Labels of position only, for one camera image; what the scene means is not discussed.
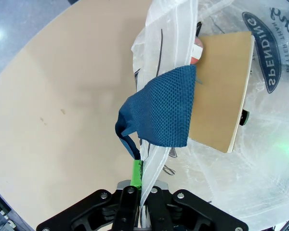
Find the transparent plastic bag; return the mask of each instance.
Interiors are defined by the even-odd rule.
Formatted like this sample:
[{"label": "transparent plastic bag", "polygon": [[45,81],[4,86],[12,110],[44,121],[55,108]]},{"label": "transparent plastic bag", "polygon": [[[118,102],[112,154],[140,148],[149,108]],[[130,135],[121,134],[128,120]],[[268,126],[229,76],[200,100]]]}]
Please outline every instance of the transparent plastic bag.
[{"label": "transparent plastic bag", "polygon": [[[153,0],[145,28],[132,47],[137,91],[156,76],[190,64],[197,7],[198,0]],[[144,167],[141,206],[160,174],[170,149],[142,142],[140,154]]]},{"label": "transparent plastic bag", "polygon": [[232,153],[189,140],[159,179],[212,201],[251,231],[263,230],[289,219],[289,0],[201,0],[199,19],[200,36],[253,32],[244,104],[250,117],[239,126]]}]

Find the gray floor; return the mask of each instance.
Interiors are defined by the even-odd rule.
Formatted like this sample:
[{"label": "gray floor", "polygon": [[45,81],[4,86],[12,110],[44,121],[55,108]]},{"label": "gray floor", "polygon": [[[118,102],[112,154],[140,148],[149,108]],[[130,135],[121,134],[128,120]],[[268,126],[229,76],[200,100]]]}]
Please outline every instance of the gray floor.
[{"label": "gray floor", "polygon": [[[33,36],[74,1],[0,0],[0,73]],[[14,211],[8,215],[17,230],[33,230]]]}]

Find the black device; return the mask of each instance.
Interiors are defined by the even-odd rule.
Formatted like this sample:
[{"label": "black device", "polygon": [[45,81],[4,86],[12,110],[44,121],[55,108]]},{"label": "black device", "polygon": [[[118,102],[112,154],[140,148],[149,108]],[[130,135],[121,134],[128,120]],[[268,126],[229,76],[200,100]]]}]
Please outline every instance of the black device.
[{"label": "black device", "polygon": [[155,185],[145,206],[151,228],[138,226],[141,192],[122,181],[111,194],[97,190],[70,208],[41,223],[37,231],[95,231],[112,224],[112,231],[248,231],[244,222],[187,190],[171,194],[165,183]]}]

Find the blue textured cloth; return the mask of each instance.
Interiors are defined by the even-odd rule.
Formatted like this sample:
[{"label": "blue textured cloth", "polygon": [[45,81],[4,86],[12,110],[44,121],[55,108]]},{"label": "blue textured cloth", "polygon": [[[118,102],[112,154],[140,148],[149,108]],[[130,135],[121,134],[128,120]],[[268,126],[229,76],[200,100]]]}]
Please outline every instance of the blue textured cloth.
[{"label": "blue textured cloth", "polygon": [[196,66],[175,68],[149,81],[119,110],[116,134],[134,159],[140,153],[128,136],[162,147],[187,145],[194,101]]}]

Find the green tape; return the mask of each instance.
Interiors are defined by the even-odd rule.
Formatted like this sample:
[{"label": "green tape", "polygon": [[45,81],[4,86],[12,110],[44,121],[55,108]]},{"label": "green tape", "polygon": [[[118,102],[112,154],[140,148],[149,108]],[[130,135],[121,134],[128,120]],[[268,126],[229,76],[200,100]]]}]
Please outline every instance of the green tape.
[{"label": "green tape", "polygon": [[131,177],[131,186],[135,186],[141,190],[141,181],[143,177],[143,162],[142,160],[134,160],[133,175]]}]

